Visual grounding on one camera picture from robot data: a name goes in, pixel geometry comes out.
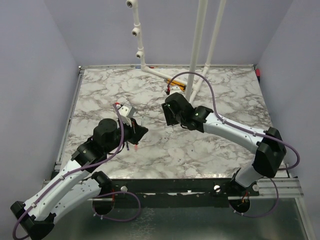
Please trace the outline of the white blue marker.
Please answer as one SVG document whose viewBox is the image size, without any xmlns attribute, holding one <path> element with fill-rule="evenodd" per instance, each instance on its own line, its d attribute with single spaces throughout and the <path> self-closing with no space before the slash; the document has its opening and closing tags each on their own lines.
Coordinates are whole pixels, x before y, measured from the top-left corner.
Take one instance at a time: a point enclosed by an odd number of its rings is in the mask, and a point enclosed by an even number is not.
<svg viewBox="0 0 320 240">
<path fill-rule="evenodd" d="M 144 116 L 141 117 L 141 123 L 140 123 L 140 125 L 141 125 L 142 127 L 144 127 Z"/>
</svg>

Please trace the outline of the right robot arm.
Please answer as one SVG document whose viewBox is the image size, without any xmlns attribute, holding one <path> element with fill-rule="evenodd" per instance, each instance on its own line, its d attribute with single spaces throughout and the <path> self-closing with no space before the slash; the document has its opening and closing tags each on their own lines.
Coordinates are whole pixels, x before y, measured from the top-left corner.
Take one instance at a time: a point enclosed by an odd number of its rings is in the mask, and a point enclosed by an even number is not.
<svg viewBox="0 0 320 240">
<path fill-rule="evenodd" d="M 273 178 L 287 153 L 279 131 L 270 127 L 267 131 L 248 127 L 223 117 L 217 117 L 213 109 L 193 107 L 180 93 L 169 95 L 161 105 L 167 125 L 180 124 L 190 131 L 213 134 L 240 145 L 254 154 L 254 159 L 237 170 L 229 189 L 240 196 L 255 181 Z"/>
</svg>

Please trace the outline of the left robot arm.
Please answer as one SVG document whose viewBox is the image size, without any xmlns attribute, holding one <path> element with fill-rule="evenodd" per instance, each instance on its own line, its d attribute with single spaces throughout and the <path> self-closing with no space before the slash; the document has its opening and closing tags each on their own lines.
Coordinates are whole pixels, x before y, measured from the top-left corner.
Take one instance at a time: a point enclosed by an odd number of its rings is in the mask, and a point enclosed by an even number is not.
<svg viewBox="0 0 320 240">
<path fill-rule="evenodd" d="M 105 160 L 111 160 L 124 143 L 139 143 L 149 131 L 131 118 L 130 124 L 105 118 L 93 135 L 81 144 L 64 168 L 37 194 L 26 201 L 14 202 L 10 209 L 27 237 L 42 240 L 55 224 L 82 202 L 115 194 L 112 180 L 102 171 L 95 171 Z"/>
</svg>

